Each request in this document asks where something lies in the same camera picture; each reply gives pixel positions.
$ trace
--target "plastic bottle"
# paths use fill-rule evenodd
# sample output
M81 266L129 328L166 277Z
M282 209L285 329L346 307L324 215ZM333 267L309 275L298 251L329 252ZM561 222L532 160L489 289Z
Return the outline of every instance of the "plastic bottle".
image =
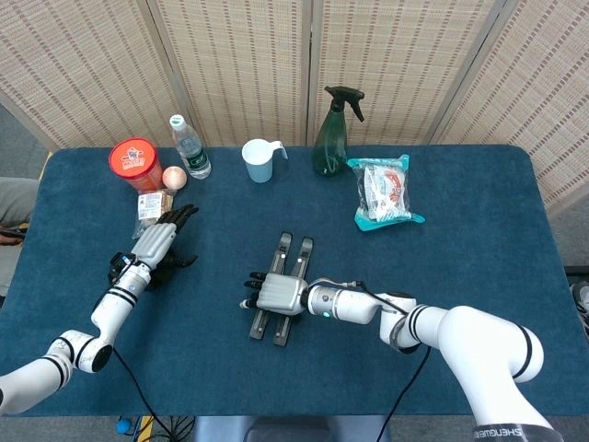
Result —
M172 115L169 124L172 126L176 150L180 153L188 173L199 180L208 177L211 173L211 162L204 152L199 135L181 115Z
M346 154L348 135L343 115L345 102L350 103L358 120L363 122L364 116L360 110L359 101L364 98L364 93L344 86L326 86L325 90L331 94L333 100L313 148L313 169L319 175L332 177L345 167L348 160Z

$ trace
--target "robotic hand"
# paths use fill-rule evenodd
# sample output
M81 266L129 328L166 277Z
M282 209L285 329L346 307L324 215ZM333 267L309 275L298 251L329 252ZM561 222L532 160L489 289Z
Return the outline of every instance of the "robotic hand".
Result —
M159 267L185 267L196 260L170 257L174 238L198 208L192 204L163 214L147 228L131 253L118 253L111 262L110 288L98 300L90 319L98 337L81 331L62 333L47 354L0 377L0 415L22 413L61 389L73 368L100 371L109 361L117 333Z
M417 305L403 293L373 294L362 281L308 284L277 273L251 273L260 289L242 308L284 315L308 310L335 320L367 324L380 310L380 339L403 354L424 343L437 348L467 396L477 421L474 438L495 442L562 442L559 433L524 398L515 382L534 378L542 368L540 340L529 329L483 311ZM364 291L348 290L361 287Z

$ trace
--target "red lid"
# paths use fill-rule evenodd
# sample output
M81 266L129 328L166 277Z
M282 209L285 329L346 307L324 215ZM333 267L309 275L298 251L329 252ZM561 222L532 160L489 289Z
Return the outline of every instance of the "red lid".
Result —
M126 180L139 178L149 173L157 163L156 147L145 138L129 138L112 148L109 155L110 168Z

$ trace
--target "white plastic cup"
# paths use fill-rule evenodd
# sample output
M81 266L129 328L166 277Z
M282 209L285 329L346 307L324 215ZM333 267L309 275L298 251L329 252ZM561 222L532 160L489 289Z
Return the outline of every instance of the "white plastic cup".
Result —
M272 155L276 149L281 149L283 158L288 159L286 149L280 141L268 142L256 138L249 140L241 148L241 156L246 162L248 174L254 182L266 182L272 178Z

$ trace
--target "red canister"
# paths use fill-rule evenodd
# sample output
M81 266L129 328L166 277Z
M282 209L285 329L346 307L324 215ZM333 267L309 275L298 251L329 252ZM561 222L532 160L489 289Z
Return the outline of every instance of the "red canister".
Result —
M112 148L109 156L112 171L137 191L162 189L162 167L156 147L145 138L129 138Z

